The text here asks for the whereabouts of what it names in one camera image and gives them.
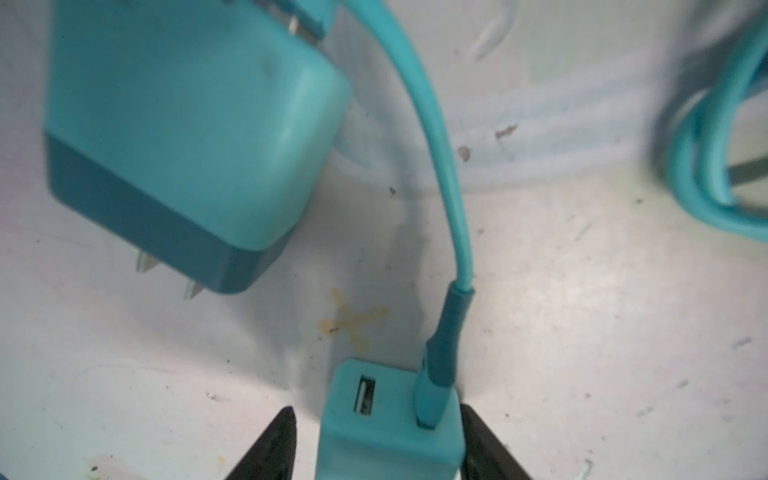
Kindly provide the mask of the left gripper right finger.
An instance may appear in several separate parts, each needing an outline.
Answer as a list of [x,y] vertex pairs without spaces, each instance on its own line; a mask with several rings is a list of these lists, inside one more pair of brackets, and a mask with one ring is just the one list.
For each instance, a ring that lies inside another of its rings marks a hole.
[[462,480],[531,480],[489,426],[468,404],[460,405],[466,454]]

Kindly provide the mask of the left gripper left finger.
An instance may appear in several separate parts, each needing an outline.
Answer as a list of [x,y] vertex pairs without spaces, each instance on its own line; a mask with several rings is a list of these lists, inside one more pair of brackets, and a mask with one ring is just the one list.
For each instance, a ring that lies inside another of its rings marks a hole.
[[297,449],[292,406],[282,408],[226,480],[291,480]]

